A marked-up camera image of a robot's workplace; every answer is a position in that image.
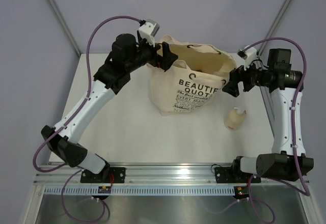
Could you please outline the cream pump lotion bottle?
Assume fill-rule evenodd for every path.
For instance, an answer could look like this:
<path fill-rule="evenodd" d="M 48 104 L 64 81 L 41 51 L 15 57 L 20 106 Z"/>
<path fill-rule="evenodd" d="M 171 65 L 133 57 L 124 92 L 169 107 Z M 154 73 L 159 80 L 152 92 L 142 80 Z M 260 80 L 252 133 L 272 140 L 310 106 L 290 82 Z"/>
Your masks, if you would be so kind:
<path fill-rule="evenodd" d="M 243 107 L 234 107 L 230 110 L 224 125 L 229 130 L 238 130 L 247 118 L 247 111 Z"/>

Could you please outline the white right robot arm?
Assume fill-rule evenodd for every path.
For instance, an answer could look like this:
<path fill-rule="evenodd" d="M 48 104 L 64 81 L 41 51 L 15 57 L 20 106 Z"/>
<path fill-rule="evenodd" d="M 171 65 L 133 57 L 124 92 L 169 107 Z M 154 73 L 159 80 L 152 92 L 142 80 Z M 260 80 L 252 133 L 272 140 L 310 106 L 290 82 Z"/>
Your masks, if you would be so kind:
<path fill-rule="evenodd" d="M 268 88 L 274 110 L 274 142 L 270 153 L 257 157 L 236 157 L 231 165 L 231 177 L 241 182 L 250 174 L 258 177 L 295 182 L 314 167 L 314 160 L 306 156 L 301 136 L 300 106 L 303 73 L 291 68 L 289 49 L 271 49 L 267 68 L 257 68 L 254 55 L 239 50 L 237 55 L 245 64 L 229 73 L 223 92 L 239 96 L 238 84 L 243 91 L 253 87 Z"/>

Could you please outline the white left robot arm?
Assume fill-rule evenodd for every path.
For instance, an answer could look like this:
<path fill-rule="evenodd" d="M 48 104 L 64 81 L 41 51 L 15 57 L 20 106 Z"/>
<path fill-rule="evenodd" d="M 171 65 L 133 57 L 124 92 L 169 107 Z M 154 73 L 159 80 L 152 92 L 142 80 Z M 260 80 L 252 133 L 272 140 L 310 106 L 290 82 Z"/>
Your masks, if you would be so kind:
<path fill-rule="evenodd" d="M 78 143 L 83 132 L 104 105 L 130 81 L 133 71 L 145 64 L 167 71 L 177 58 L 166 42 L 150 45 L 144 38 L 136 39 L 132 34 L 119 35 L 86 94 L 53 127 L 42 129 L 49 149 L 68 166 L 90 173 L 96 182 L 109 180 L 110 164 Z"/>

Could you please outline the cream canvas tote bag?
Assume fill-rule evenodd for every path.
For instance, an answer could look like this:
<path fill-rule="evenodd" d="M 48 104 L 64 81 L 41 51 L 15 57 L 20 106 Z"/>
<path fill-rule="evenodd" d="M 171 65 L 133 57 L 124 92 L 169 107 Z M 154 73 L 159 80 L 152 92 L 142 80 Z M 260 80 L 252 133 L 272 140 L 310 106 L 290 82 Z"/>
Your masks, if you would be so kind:
<path fill-rule="evenodd" d="M 180 42 L 170 35 L 160 41 L 178 56 L 167 71 L 148 66 L 149 98 L 162 115 L 189 113 L 208 104 L 236 68 L 230 54 L 211 44 Z"/>

